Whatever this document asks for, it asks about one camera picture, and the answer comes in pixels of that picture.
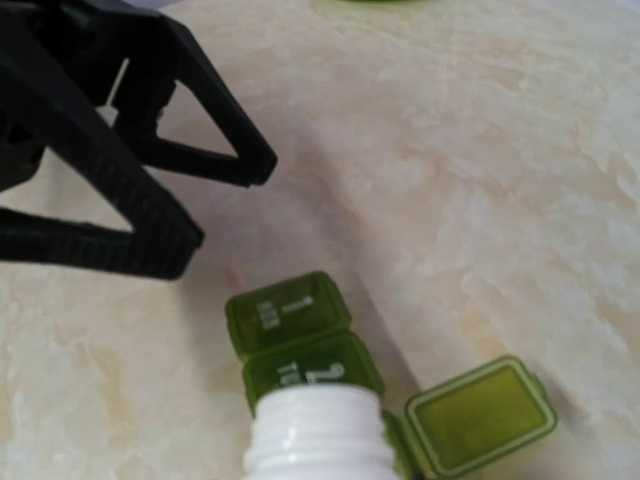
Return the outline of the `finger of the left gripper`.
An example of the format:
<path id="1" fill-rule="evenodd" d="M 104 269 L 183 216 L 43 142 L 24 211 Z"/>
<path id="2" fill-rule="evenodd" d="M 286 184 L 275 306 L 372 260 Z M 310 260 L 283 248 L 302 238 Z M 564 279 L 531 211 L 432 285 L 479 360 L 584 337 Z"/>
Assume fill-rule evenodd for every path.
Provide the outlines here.
<path id="1" fill-rule="evenodd" d="M 193 94 L 235 154 L 208 151 L 158 135 L 176 85 Z M 277 155 L 233 97 L 183 24 L 164 15 L 138 40 L 112 105 L 113 129 L 140 162 L 174 173 L 241 187 L 264 184 Z"/>

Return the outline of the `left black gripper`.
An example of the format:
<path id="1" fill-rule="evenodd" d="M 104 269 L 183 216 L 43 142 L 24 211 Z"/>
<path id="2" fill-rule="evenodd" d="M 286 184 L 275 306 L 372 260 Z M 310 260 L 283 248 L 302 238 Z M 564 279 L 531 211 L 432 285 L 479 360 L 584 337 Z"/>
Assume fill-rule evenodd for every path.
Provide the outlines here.
<path id="1" fill-rule="evenodd" d="M 171 18 L 123 1 L 1 4 L 1 188 L 30 180 L 53 150 L 129 231 L 1 211 L 4 261 L 174 280 L 202 242 L 183 207 L 146 171 L 175 88 Z"/>

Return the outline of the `green weekly pill organizer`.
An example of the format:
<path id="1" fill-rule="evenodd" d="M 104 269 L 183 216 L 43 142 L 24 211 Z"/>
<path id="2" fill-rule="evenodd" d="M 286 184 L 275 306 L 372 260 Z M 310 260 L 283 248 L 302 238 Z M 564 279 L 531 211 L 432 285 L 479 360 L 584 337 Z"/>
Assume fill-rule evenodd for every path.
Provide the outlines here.
<path id="1" fill-rule="evenodd" d="M 243 368 L 248 405 L 306 384 L 342 383 L 386 392 L 338 285 L 315 271 L 232 297 L 225 315 Z M 557 414 L 539 380 L 502 356 L 413 395 L 383 414 L 406 479 L 455 479 L 551 433 Z"/>

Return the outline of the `small white pill bottle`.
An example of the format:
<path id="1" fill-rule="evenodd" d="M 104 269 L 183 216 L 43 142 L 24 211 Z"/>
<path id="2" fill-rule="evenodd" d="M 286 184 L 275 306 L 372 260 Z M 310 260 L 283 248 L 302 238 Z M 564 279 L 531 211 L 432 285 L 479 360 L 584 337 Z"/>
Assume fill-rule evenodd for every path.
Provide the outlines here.
<path id="1" fill-rule="evenodd" d="M 380 398 L 361 387 L 303 385 L 258 401 L 246 479 L 397 479 Z"/>

